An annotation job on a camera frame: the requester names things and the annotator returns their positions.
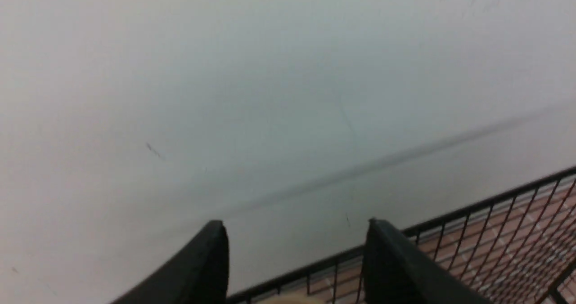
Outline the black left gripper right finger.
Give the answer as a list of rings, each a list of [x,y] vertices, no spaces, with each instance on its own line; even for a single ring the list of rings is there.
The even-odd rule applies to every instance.
[[[369,220],[362,263],[367,304],[489,304],[386,220]]]

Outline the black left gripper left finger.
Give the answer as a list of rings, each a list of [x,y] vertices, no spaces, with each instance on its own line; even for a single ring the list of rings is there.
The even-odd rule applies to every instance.
[[[229,284],[229,239],[210,220],[183,249],[116,304],[224,304]]]

